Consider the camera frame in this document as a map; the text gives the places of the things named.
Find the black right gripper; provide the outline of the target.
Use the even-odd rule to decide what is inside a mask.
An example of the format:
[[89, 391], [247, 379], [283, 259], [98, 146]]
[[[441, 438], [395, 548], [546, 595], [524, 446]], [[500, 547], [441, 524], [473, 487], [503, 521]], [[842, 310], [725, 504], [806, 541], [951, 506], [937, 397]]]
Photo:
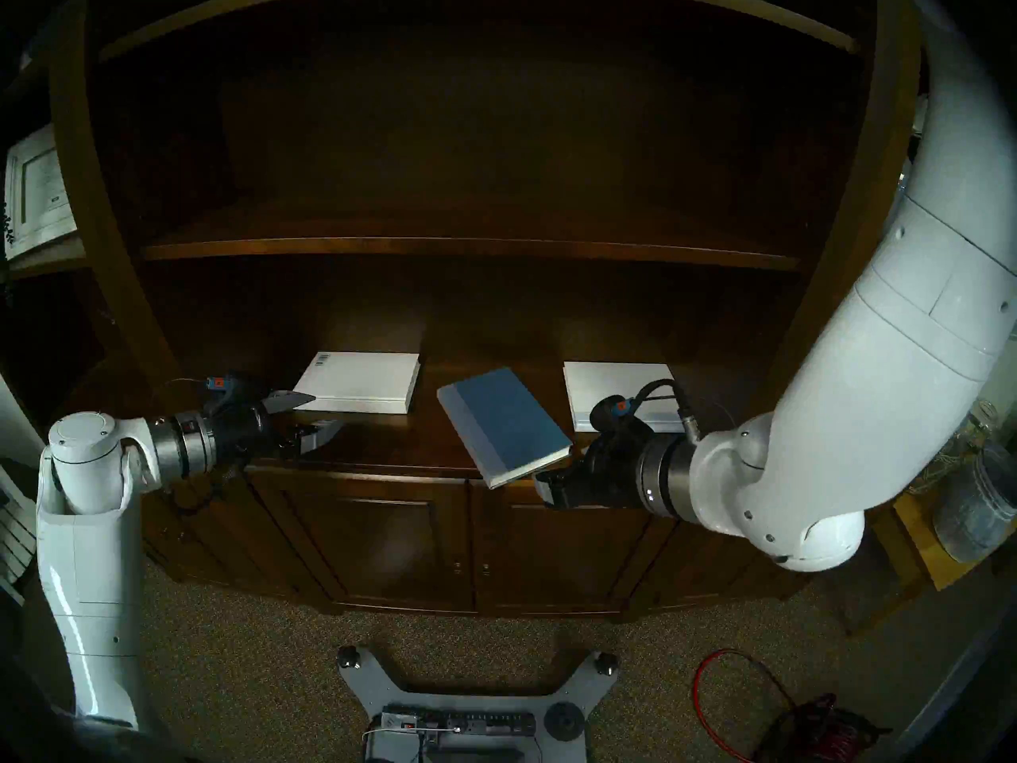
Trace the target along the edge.
[[640, 489], [645, 445], [645, 441], [601, 434], [569, 469], [534, 474], [534, 482], [540, 484], [541, 501], [553, 510], [645, 509]]

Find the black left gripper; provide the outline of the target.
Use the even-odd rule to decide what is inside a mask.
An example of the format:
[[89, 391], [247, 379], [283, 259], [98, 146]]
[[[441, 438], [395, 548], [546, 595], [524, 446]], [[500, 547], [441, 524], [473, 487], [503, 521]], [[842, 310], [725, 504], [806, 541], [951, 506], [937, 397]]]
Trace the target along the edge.
[[[283, 435], [281, 420], [289, 411], [315, 400], [314, 395], [277, 389], [262, 404], [230, 404], [217, 409], [211, 413], [211, 469], [289, 456], [290, 443]], [[309, 454], [321, 449], [343, 426], [336, 419], [294, 425], [293, 453]]]

